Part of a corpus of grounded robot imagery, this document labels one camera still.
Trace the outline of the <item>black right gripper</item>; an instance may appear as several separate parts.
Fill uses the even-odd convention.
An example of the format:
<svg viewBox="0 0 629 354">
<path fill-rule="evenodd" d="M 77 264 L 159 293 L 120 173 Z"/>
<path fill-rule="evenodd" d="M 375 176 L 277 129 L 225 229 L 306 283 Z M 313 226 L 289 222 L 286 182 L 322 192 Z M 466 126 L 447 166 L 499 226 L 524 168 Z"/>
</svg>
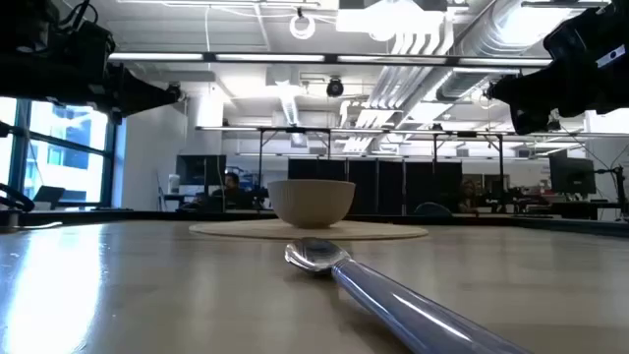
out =
<svg viewBox="0 0 629 354">
<path fill-rule="evenodd" d="M 559 98 L 553 96 L 556 74 Z M 599 67 L 594 61 L 555 61 L 527 75 L 506 76 L 489 85 L 486 96 L 507 104 L 517 135 L 546 132 L 549 112 L 563 117 L 587 110 L 606 114 L 628 107 L 628 62 Z"/>
</svg>

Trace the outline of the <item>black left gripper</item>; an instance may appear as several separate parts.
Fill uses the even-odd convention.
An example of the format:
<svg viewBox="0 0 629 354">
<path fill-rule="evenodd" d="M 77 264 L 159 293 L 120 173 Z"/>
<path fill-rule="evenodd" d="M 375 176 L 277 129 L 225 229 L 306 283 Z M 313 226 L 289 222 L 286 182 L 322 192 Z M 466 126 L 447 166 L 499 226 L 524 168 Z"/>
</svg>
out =
<svg viewBox="0 0 629 354">
<path fill-rule="evenodd" d="M 122 64 L 108 64 L 100 81 L 64 79 L 53 86 L 48 100 L 57 105 L 90 106 L 121 124 L 123 112 L 142 112 L 172 103 L 172 93 L 138 78 Z"/>
</svg>

